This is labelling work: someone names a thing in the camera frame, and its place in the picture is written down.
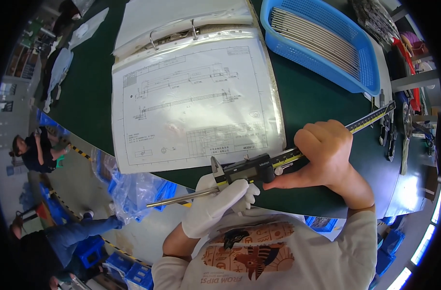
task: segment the green workbench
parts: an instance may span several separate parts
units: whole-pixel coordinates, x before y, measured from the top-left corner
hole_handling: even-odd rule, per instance
[[[352,20],[355,13],[346,0],[327,0],[327,2]],[[260,13],[261,0],[252,1],[257,14]],[[67,78],[62,83],[60,103],[51,108],[49,116],[64,126],[67,130],[81,137],[101,150],[114,154],[111,132],[111,67],[114,57],[111,55],[115,38],[123,17],[124,1],[97,0],[85,15],[81,23],[91,18],[102,9],[109,7],[108,15],[95,35],[83,44],[73,49],[74,59]],[[283,118],[287,137],[287,148],[293,147],[293,137],[306,123],[336,119],[343,124],[349,124],[371,111],[371,103],[361,93],[352,94],[328,79],[300,66],[282,56],[269,51],[275,72],[276,83],[283,110]],[[417,191],[423,182],[424,169],[409,159],[409,173],[400,181],[401,187],[396,187],[401,164],[402,138],[398,137],[396,154],[393,162],[386,160],[387,148],[378,142],[380,125],[373,129],[366,128],[354,136],[350,162],[357,171],[369,182],[375,194],[377,217],[382,218],[390,209],[390,213],[398,214],[404,209],[405,194],[402,187],[409,184],[412,188],[414,181],[410,176],[420,176],[413,188],[418,201],[410,203],[407,211],[420,210],[423,198]],[[411,141],[410,155],[422,150],[420,141]],[[299,160],[287,170],[296,170],[305,160]],[[211,173],[210,167],[198,167],[183,170],[173,170],[155,173],[172,182],[194,189],[196,183],[204,174]],[[397,204],[390,206],[393,193]],[[344,218],[347,208],[343,199],[326,187],[271,189],[264,191],[256,198],[255,206],[269,209]]]

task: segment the green stool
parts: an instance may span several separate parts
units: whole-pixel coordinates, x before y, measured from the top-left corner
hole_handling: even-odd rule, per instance
[[[62,165],[59,164],[59,162],[62,161],[63,159],[64,159],[64,155],[61,155],[58,159],[56,159],[56,168],[62,168],[63,167]]]

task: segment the ring binder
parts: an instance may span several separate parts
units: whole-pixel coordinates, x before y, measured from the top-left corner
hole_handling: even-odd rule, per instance
[[[192,19],[192,29],[193,29],[193,40],[198,39],[198,36],[196,35],[196,29],[194,28],[194,19]]]
[[[154,32],[154,30],[153,30],[152,32],[149,33],[149,42],[151,42],[151,44],[153,45],[154,50],[158,50],[159,47],[156,47],[156,46],[154,45],[153,38],[151,37],[151,35],[153,34],[153,32]]]

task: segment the digital caliper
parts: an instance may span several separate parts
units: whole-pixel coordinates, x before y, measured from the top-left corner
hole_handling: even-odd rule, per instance
[[[386,106],[381,107],[380,109],[373,111],[362,119],[359,119],[356,122],[347,125],[346,128],[352,134],[354,134],[357,131],[360,131],[363,128],[374,123],[375,121],[381,119],[386,114],[394,111],[395,108],[395,102],[391,101]],[[301,153],[301,151],[299,151],[297,147],[294,147],[274,156],[270,156],[269,154],[264,153],[256,157],[249,158],[248,155],[245,155],[244,160],[222,168],[217,159],[212,156],[212,175],[216,180],[217,187],[150,203],[147,204],[146,207],[165,206],[185,200],[191,200],[208,194],[214,194],[222,191],[229,184],[238,179],[246,179],[249,183],[253,183],[255,181],[270,183],[274,180],[276,175],[281,175],[285,168],[293,165],[294,161],[302,157],[304,157],[304,155]]]

